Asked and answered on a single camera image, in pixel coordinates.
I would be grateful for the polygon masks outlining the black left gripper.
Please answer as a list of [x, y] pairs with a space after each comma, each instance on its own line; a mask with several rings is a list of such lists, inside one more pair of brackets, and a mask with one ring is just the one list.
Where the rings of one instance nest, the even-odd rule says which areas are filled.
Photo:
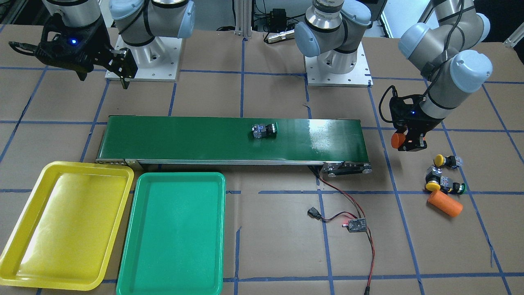
[[416, 140], [416, 151], [426, 149], [426, 133], [443, 120], [436, 119], [422, 110], [423, 97], [423, 95], [393, 96], [389, 101], [393, 125], [398, 132], [397, 149], [399, 151], [414, 149], [413, 136], [419, 136]]

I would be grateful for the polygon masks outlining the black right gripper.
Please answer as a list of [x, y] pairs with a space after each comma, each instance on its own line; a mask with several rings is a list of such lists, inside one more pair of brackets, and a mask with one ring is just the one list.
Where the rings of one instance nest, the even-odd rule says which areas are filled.
[[44, 24], [38, 45], [10, 41], [8, 45], [26, 56], [34, 56], [45, 65], [73, 70], [85, 80], [94, 65], [103, 66], [120, 79], [123, 89], [138, 71], [129, 48], [113, 49], [103, 17], [92, 24], [71, 27], [60, 14], [52, 15]]

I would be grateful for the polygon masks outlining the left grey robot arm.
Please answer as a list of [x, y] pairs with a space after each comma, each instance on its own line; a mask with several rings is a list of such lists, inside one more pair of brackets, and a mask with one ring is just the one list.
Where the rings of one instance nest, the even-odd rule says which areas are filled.
[[[473, 47], [486, 39], [490, 21], [472, 0], [432, 0], [438, 27], [425, 23], [404, 32], [398, 47], [430, 86], [421, 95], [401, 97], [394, 86], [389, 101], [395, 127], [391, 145], [399, 151], [426, 149], [425, 135], [434, 129], [493, 71], [490, 59]], [[372, 24], [372, 13], [357, 0], [314, 0], [294, 39], [305, 64], [326, 78], [345, 78], [355, 69], [359, 45]]]

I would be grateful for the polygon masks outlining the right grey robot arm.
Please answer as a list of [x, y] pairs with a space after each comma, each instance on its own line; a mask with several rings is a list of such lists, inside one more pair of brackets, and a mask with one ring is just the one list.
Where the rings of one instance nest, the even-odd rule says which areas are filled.
[[1, 54], [2, 162], [20, 155], [33, 159], [78, 159], [95, 146], [93, 132], [110, 120], [140, 116], [111, 132], [117, 153], [123, 149], [161, 148], [210, 159], [280, 157], [290, 149], [305, 149], [305, 140], [285, 143], [290, 134], [255, 139], [251, 126], [277, 118], [359, 119], [364, 129], [378, 130], [362, 87], [313, 86], [298, 40], [271, 43], [272, 35], [253, 32], [243, 39], [232, 32], [198, 31], [194, 20], [215, 8], [195, 0], [177, 0], [168, 8], [150, 0], [110, 3], [121, 47], [129, 48], [138, 66], [128, 89], [107, 82], [94, 71], [81, 82], [70, 70], [39, 65], [10, 69], [23, 57], [6, 49]]

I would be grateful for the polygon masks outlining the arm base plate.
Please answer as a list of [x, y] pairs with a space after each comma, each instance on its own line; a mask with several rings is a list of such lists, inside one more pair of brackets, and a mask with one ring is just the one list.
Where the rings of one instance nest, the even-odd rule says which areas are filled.
[[129, 48], [135, 58], [138, 71], [131, 81], [139, 82], [176, 82], [178, 78], [178, 63], [185, 39], [172, 37], [155, 37], [142, 47], [128, 46], [118, 37], [117, 49]]
[[331, 50], [316, 57], [304, 58], [310, 86], [373, 86], [372, 75], [363, 44], [350, 54]]

